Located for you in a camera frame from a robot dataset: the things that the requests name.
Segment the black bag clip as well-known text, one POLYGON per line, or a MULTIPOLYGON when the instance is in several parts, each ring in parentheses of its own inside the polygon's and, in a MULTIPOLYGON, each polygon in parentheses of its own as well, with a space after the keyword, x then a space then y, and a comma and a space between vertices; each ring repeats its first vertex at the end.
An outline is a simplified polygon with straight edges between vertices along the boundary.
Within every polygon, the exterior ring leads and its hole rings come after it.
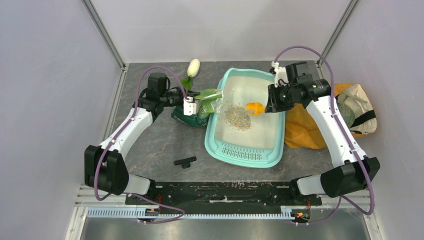
POLYGON ((187 169, 191 167, 191 163, 197 160, 196 156, 175 160, 173 164, 175 166, 181 166, 182 169, 187 169))

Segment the orange cloth bag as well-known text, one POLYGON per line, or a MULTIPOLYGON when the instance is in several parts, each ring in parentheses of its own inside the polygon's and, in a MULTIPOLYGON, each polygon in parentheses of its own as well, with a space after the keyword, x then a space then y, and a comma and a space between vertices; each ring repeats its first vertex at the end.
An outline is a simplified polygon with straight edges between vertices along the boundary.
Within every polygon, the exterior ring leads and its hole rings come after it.
MULTIPOLYGON (((349 130, 355 138, 376 131, 378 122, 374 107, 360 84, 336 84, 334 94, 337 105, 346 104, 354 111, 355 121, 349 130)), ((284 143, 290 148, 316 150, 327 146, 314 119, 301 104, 286 112, 284 143)))

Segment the orange plastic scoop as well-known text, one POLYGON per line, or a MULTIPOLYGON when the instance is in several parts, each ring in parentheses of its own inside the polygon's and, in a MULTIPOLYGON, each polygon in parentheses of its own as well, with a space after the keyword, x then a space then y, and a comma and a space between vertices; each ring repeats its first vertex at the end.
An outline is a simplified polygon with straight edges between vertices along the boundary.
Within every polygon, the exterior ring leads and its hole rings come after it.
POLYGON ((246 104, 246 110, 251 116, 259 116, 265 113, 265 107, 260 102, 250 102, 246 104))

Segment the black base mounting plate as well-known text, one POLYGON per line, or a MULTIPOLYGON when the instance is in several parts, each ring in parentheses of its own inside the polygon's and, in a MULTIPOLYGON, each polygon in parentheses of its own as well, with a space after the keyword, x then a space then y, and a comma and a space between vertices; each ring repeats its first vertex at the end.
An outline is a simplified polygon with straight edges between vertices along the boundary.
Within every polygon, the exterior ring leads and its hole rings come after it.
POLYGON ((321 206, 316 195, 295 197, 288 181, 162 181, 145 196, 194 214, 278 214, 282 206, 321 206))

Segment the green litter bag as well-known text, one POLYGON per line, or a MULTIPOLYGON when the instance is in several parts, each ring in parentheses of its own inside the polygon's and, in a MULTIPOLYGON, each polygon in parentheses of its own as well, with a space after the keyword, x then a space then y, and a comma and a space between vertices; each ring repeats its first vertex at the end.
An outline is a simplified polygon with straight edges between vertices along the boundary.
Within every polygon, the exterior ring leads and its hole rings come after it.
POLYGON ((198 102, 198 112, 194 115, 184 115, 182 107, 175 107, 171 112, 171 117, 192 127, 206 127, 211 114, 219 113, 223 105, 222 89, 203 89, 197 92, 189 91, 196 94, 195 100, 198 102))

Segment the white toy radish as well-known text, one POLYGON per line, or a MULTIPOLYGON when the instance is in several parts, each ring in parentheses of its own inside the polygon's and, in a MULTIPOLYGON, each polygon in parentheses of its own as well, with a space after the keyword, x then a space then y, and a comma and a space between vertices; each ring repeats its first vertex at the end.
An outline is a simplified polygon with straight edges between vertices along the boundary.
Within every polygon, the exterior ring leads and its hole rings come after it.
POLYGON ((198 74, 199 70, 200 70, 200 60, 195 58, 193 59, 187 68, 187 77, 182 78, 180 80, 182 86, 184 87, 184 89, 186 90, 190 90, 192 88, 193 85, 193 78, 198 74))

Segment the green netted melon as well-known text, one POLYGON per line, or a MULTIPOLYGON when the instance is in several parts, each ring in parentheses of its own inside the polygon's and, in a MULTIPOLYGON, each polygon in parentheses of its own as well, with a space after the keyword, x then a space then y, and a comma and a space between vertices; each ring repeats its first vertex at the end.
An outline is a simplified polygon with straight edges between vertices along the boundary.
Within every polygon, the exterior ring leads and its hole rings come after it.
POLYGON ((344 103, 338 104, 337 106, 344 122, 347 127, 350 128, 356 119, 353 109, 344 103))

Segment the teal plastic litter box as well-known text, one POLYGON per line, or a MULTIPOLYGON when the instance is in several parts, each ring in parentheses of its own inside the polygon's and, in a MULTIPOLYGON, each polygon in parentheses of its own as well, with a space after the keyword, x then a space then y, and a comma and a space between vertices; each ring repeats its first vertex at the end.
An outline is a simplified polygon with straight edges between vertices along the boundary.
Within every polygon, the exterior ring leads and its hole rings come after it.
POLYGON ((204 146, 215 159, 247 168, 271 168, 284 151, 284 112, 250 116, 251 128, 238 130, 226 123, 224 111, 231 105, 246 108, 247 103, 268 101, 268 85, 274 76, 256 69, 230 68, 218 84, 223 90, 219 113, 212 113, 206 128, 204 146))

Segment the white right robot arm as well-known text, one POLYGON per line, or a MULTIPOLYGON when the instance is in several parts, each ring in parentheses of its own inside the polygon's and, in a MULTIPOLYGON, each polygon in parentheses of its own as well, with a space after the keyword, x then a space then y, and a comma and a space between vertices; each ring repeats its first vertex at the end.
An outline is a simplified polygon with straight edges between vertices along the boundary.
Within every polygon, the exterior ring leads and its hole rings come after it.
POLYGON ((274 82, 268 85, 264 112, 279 113, 301 104, 315 121, 329 150, 333 169, 322 174, 293 179, 289 200, 300 205, 309 195, 324 194, 331 198, 361 191, 380 169, 376 157, 368 157, 356 143, 336 104, 330 83, 314 80, 303 71, 305 61, 281 66, 272 61, 274 82))

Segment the grey litter granules pile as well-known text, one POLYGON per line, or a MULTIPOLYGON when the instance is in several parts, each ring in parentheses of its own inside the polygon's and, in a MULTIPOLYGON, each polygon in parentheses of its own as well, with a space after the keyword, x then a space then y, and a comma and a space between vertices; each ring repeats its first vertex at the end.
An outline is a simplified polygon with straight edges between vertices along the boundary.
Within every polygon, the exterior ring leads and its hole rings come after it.
POLYGON ((224 111, 225 122, 240 131, 247 131, 252 126, 251 112, 246 108, 232 104, 224 111))

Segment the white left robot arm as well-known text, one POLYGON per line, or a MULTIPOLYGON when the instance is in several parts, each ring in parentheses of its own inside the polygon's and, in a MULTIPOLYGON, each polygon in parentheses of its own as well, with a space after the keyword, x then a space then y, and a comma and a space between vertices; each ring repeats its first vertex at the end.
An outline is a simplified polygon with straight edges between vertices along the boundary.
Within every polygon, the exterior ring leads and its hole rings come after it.
POLYGON ((157 119, 165 107, 181 107, 186 116, 199 111, 200 93, 183 86, 171 88, 161 72, 148 76, 147 87, 137 92, 137 100, 119 127, 99 145, 84 151, 84 183, 107 194, 137 194, 144 204, 152 204, 157 191, 153 181, 128 172, 125 158, 139 136, 157 119))

